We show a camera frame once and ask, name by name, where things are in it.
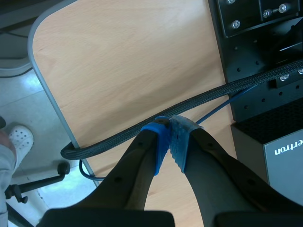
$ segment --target blue cable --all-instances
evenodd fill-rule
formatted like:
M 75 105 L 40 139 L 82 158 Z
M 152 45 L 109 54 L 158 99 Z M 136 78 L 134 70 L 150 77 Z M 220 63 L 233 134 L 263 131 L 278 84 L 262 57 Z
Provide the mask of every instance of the blue cable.
M 96 177 L 96 176 L 91 176 L 91 175 L 88 175 L 87 173 L 84 172 L 83 170 L 83 167 L 82 167 L 82 160 L 80 159 L 79 160 L 79 170 L 80 170 L 80 173 L 82 174 L 82 176 L 90 179 L 90 180 L 93 180 L 93 181 L 103 181 L 105 179 L 105 177 Z
M 212 116 L 214 113 L 218 112 L 219 110 L 221 110 L 223 107 L 225 107 L 226 105 L 230 104 L 231 102 L 235 101 L 236 99 L 238 99 L 239 97 L 241 97 L 242 95 L 244 95 L 246 92 L 252 90 L 255 86 L 249 87 L 245 90 L 242 90 L 240 92 L 238 92 L 237 94 L 235 94 L 231 99 L 225 101 L 224 103 L 222 103 L 221 105 L 219 105 L 218 107 L 216 107 L 215 109 L 213 109 L 211 112 L 209 112 L 207 115 L 205 115 L 204 117 L 202 117 L 200 120 L 198 120 L 196 122 L 196 124 L 200 124 L 203 121 L 205 121 L 207 118 L 209 118 L 210 116 Z

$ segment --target chair wheel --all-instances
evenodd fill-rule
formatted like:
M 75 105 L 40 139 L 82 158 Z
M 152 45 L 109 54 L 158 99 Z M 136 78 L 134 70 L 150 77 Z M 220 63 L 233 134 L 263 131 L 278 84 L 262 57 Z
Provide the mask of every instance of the chair wheel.
M 71 166 L 68 162 L 63 162 L 58 165 L 57 170 L 59 175 L 67 175 L 70 173 Z

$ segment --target person's leg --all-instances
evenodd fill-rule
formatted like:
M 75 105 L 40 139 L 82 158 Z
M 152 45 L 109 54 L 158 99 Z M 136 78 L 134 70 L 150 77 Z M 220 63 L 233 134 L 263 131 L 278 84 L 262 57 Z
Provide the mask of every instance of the person's leg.
M 4 192 L 33 142 L 33 134 L 24 126 L 14 127 L 9 136 L 0 131 L 0 227 L 8 224 Z

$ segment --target gray pants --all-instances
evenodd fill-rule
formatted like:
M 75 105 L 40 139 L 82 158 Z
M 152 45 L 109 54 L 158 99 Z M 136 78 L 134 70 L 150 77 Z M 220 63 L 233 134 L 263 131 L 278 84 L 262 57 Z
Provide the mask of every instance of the gray pants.
M 16 158 L 7 147 L 0 145 L 0 227 L 8 226 L 8 212 L 5 202 L 5 190 L 10 184 Z

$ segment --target black cable sleeve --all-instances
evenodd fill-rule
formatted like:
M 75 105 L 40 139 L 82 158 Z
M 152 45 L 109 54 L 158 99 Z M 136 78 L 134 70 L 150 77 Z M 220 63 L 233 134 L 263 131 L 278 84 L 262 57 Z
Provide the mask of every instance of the black cable sleeve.
M 147 119 L 144 121 L 141 121 L 140 123 L 123 130 L 122 132 L 119 132 L 118 134 L 111 136 L 99 143 L 93 144 L 86 148 L 77 148 L 70 143 L 68 144 L 63 150 L 61 150 L 61 155 L 63 158 L 69 159 L 69 160 L 78 160 L 78 159 L 84 159 L 88 157 L 92 157 L 98 154 L 101 154 L 111 148 L 114 148 L 115 146 L 120 145 L 121 143 L 131 139 L 132 137 L 138 135 L 140 132 L 140 129 L 152 122 L 155 117 L 157 116 L 166 116 L 171 118 L 173 115 L 181 114 L 187 110 L 190 110 L 192 108 L 195 108 L 201 104 L 207 103 L 209 101 L 212 101 L 216 98 L 232 94 L 234 92 L 239 92 L 241 90 L 244 90 L 246 88 L 259 85 L 271 80 L 274 80 L 276 78 L 279 78 L 281 76 L 284 76 L 286 74 L 290 74 L 292 72 L 298 71 L 303 68 L 303 59 L 299 59 L 296 61 L 293 61 L 289 64 L 286 64 L 281 67 L 277 67 L 275 69 L 262 72 L 250 77 L 246 77 L 243 79 L 239 79 L 236 81 L 233 81 L 231 83 L 216 87 L 214 89 L 211 89 L 209 91 L 206 91 L 204 93 L 201 93 L 197 96 L 194 96 L 192 98 L 189 98 L 183 102 L 180 102 L 176 105 L 173 105 L 172 107 L 169 107 Z

